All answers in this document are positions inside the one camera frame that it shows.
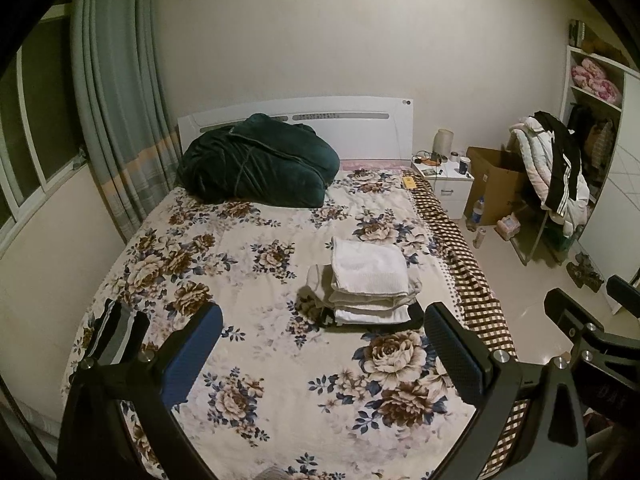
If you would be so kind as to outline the cardboard box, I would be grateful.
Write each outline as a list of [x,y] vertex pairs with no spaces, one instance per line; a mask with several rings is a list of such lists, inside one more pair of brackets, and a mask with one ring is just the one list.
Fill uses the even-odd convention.
[[521,196],[527,180],[521,156],[509,151],[471,146],[466,152],[474,178],[464,214],[469,217],[475,203],[484,198],[481,226],[493,226],[524,204]]

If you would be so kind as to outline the black striped track jacket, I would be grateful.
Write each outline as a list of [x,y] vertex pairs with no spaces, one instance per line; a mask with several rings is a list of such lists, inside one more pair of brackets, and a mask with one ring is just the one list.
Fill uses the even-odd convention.
[[568,201],[576,200],[582,171],[580,149],[574,132],[559,119],[542,110],[534,114],[542,131],[552,136],[552,168],[549,194],[544,204],[556,214],[565,214]]

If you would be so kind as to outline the dark green duvet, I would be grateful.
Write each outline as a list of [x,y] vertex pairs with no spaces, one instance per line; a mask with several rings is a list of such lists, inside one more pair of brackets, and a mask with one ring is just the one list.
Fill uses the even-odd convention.
[[257,113],[192,141],[177,179],[208,204],[248,200],[319,208],[340,166],[337,152],[313,128]]

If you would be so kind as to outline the floral bed blanket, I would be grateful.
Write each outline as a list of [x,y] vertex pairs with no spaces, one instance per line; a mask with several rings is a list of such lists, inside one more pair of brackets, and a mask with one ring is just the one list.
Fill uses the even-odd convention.
[[206,302],[224,328],[174,415],[210,470],[249,479],[426,479],[473,415],[423,330],[329,330],[307,289],[334,240],[396,246],[422,284],[419,302],[462,310],[458,226],[430,190],[398,170],[340,172],[314,209],[207,205],[173,190],[106,274],[78,327],[73,372],[105,301],[150,321],[160,348]]

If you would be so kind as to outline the grey green curtain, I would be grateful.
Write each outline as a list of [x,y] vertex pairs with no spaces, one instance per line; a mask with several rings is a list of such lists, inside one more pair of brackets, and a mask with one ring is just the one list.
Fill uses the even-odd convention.
[[156,0],[73,0],[72,74],[89,162],[123,238],[175,184],[181,155],[156,52]]

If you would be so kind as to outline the white puffy jacket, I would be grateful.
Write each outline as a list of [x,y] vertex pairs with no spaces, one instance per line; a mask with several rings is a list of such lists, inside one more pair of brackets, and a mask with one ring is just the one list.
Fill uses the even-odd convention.
[[510,127],[525,167],[530,185],[537,196],[538,206],[548,211],[551,219],[562,228],[563,236],[570,238],[588,220],[589,188],[582,171],[578,177],[576,200],[569,200],[565,214],[556,214],[544,202],[549,194],[552,168],[552,136],[542,131],[534,115],[526,116]]

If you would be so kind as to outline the pink blanket on shelf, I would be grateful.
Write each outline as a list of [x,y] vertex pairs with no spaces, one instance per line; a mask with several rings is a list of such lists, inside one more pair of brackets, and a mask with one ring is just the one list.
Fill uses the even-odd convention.
[[622,104],[620,90],[608,79],[606,71],[591,58],[583,58],[570,69],[570,74],[578,88],[608,104]]

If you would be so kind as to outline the white wardrobe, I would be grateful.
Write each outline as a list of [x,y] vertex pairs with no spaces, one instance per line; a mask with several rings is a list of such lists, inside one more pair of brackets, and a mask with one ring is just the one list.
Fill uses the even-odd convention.
[[[574,81],[573,73],[585,60],[620,92],[617,99],[587,89]],[[566,48],[561,119],[566,122],[575,106],[588,107],[593,117],[612,126],[611,147],[605,151],[604,168],[589,185],[588,219],[576,235],[577,248],[585,252],[604,278],[616,274],[639,283],[639,73],[623,64],[576,47]]]

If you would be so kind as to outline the white table lamp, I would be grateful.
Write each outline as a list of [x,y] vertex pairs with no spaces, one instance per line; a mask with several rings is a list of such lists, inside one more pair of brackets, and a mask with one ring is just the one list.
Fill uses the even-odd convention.
[[434,135],[432,154],[437,157],[448,158],[451,152],[454,133],[449,129],[440,128]]

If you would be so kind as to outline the white folded garment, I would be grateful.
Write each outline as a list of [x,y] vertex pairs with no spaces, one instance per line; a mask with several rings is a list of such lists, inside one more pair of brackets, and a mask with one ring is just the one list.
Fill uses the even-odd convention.
[[390,310],[362,310],[348,307],[336,308],[334,318],[344,325],[386,325],[409,322],[411,316],[407,306]]

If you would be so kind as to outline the white nightstand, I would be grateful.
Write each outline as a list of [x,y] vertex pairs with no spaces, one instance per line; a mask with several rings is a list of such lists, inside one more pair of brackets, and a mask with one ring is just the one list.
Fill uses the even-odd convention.
[[460,174],[457,162],[443,162],[439,166],[413,162],[412,168],[431,185],[447,216],[452,220],[460,220],[474,183],[472,174]]

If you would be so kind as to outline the window frame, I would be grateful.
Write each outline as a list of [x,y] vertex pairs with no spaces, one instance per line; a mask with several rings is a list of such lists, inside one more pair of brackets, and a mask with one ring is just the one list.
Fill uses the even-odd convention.
[[1,77],[1,249],[84,166],[70,5],[51,6]]

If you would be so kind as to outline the plastic water bottle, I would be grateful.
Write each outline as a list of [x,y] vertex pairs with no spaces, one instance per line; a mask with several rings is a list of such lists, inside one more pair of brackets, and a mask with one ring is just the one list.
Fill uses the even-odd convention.
[[484,197],[480,196],[480,198],[475,202],[470,220],[473,222],[474,226],[479,226],[480,222],[482,222],[482,217],[485,210],[485,201]]

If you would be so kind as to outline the striped grey black garment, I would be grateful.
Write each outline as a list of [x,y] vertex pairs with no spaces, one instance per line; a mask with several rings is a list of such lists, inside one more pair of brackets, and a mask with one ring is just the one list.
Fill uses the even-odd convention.
[[99,366],[127,363],[139,352],[149,326],[145,313],[107,299],[82,358],[93,360]]

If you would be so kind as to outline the white knit sweater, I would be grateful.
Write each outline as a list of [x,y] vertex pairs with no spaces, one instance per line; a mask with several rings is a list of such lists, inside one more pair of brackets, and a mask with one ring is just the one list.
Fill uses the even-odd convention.
[[333,239],[332,287],[359,296],[397,297],[409,292],[406,260],[395,245]]

